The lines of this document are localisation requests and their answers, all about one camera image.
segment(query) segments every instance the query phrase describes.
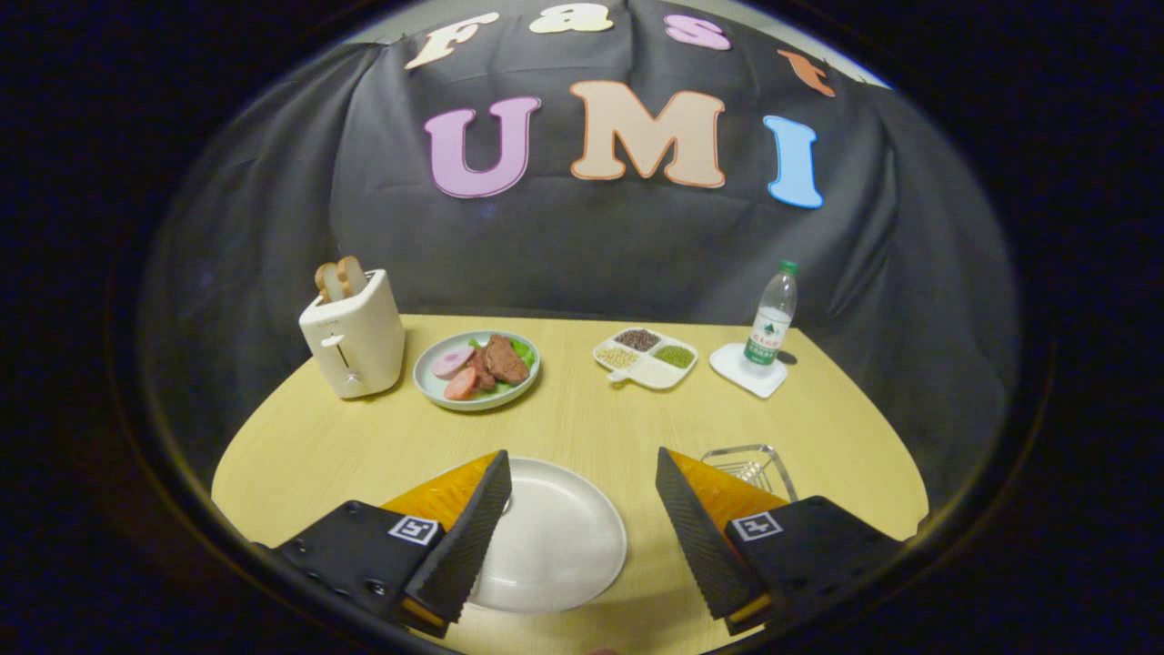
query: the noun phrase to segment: wire rack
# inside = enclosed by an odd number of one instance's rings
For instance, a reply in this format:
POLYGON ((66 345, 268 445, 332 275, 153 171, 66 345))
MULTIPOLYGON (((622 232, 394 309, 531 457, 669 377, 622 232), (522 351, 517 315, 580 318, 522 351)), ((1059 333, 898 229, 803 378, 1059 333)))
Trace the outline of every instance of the wire rack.
POLYGON ((785 463, 771 446, 753 444, 712 450, 701 457, 700 462, 768 493, 786 498, 789 503, 800 500, 785 463))

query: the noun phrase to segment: steak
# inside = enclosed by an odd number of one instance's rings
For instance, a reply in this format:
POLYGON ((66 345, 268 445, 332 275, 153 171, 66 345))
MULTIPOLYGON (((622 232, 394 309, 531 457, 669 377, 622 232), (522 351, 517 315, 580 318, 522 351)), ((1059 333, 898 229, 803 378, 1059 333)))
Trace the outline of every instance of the steak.
POLYGON ((495 379, 489 370, 485 369, 485 356, 483 350, 473 349, 473 355, 469 356, 469 366, 477 370, 477 384, 478 390, 489 391, 497 386, 497 379, 495 379))
POLYGON ((530 368, 513 353, 513 344, 501 335, 489 337, 485 368, 495 378, 510 385, 520 385, 530 377, 530 368))

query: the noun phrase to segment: water bottle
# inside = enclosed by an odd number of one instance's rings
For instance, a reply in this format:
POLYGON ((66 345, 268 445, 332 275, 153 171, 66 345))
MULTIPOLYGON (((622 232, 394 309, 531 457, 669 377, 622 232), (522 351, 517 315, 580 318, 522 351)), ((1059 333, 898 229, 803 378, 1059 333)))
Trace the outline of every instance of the water bottle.
POLYGON ((780 259, 780 271, 768 282, 760 297, 760 307, 752 321, 752 335, 744 348, 745 369, 755 376, 767 376, 785 343, 788 326, 796 312, 796 262, 780 259))

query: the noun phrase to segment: divided tray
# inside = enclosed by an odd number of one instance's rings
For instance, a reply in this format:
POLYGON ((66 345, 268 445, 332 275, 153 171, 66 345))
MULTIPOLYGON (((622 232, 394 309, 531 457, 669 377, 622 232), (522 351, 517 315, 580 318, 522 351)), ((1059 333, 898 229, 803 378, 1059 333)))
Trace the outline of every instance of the divided tray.
POLYGON ((606 379, 611 383, 633 380, 648 390, 662 391, 674 387, 690 373, 695 363, 700 361, 700 351, 674 337, 647 330, 645 327, 633 326, 618 332, 595 347, 594 359, 610 370, 606 379), (627 339, 633 335, 646 339, 638 341, 627 339), (632 343, 619 342, 619 337, 632 343), (686 366, 668 364, 656 357, 668 354, 674 356, 679 354, 675 349, 682 349, 690 354, 690 362, 686 366))

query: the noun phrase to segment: white compartment tray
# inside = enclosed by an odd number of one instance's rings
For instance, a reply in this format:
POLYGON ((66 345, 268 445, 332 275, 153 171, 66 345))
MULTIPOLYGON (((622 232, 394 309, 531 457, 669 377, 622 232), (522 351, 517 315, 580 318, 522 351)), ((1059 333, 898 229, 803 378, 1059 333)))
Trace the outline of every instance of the white compartment tray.
POLYGON ((633 380, 634 383, 644 387, 647 387, 648 390, 656 390, 656 391, 669 390, 675 385, 677 385, 680 382, 683 380, 683 378, 687 377, 688 373, 691 372, 691 369, 695 368, 695 364, 700 362, 700 351, 695 350, 695 348, 691 347, 690 344, 681 342, 674 337, 668 337, 667 335, 663 335, 661 333, 655 333, 654 330, 647 330, 646 327, 640 327, 640 326, 631 326, 626 327, 625 330, 619 330, 617 334, 612 335, 609 340, 605 340, 604 342, 595 347, 592 355, 595 362, 597 362, 604 369, 610 371, 610 375, 606 376, 606 379, 610 380, 611 383, 615 383, 617 385, 625 383, 626 380, 633 380), (638 351, 615 341, 619 335, 624 333, 630 333, 631 330, 646 330, 647 333, 651 333, 655 337, 659 337, 659 342, 646 351, 638 351), (695 357, 691 359, 691 363, 688 364, 686 369, 679 369, 654 357, 656 353, 667 347, 680 347, 684 350, 690 351, 690 354, 695 357), (634 362, 624 368, 617 368, 603 361, 601 357, 598 357, 598 354, 606 350, 616 350, 630 354, 634 356, 634 362))

